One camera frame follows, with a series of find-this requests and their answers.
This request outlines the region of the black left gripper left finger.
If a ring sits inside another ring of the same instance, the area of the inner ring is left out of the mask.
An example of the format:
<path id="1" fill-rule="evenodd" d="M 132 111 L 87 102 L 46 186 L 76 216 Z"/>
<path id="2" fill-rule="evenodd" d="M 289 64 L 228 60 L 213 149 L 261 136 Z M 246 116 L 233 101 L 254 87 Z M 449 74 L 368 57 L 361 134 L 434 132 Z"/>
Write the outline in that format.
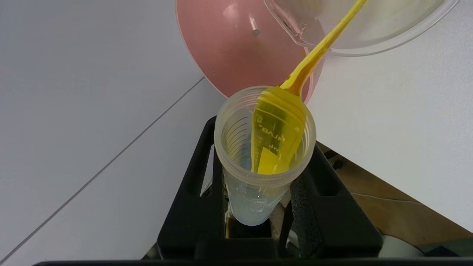
<path id="1" fill-rule="evenodd" d="M 162 259 L 193 259 L 200 241 L 223 239 L 224 178 L 216 154 L 212 163 L 211 194 L 201 197 L 211 146 L 214 144 L 216 118 L 209 119 L 201 132 L 181 185 L 158 236 Z"/>

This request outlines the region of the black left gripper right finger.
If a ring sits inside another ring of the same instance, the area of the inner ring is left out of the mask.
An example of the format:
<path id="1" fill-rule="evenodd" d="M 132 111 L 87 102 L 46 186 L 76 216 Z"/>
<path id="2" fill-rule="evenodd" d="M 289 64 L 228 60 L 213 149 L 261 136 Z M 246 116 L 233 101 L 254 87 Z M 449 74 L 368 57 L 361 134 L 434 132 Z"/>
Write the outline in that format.
<path id="1" fill-rule="evenodd" d="M 317 146 L 290 194 L 301 259 L 378 256 L 380 232 Z"/>

